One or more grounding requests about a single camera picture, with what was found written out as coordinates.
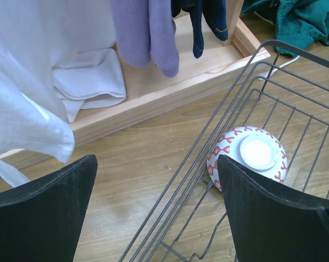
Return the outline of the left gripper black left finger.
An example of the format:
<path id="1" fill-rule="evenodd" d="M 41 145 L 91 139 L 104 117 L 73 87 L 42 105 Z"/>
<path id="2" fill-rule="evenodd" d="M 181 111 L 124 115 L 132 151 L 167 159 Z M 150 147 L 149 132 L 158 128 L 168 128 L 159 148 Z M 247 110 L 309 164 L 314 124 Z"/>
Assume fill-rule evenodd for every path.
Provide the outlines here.
<path id="1" fill-rule="evenodd" d="M 0 193 L 0 261 L 73 261 L 98 161 L 86 155 Z"/>

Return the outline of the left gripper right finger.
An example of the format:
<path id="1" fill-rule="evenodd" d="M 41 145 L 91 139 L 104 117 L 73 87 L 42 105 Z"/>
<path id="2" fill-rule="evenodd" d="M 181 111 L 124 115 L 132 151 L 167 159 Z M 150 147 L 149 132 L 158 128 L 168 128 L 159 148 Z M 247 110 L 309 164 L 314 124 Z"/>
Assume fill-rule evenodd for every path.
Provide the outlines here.
<path id="1" fill-rule="evenodd" d="M 238 261 L 329 261 L 329 200 L 221 155 L 217 162 Z"/>

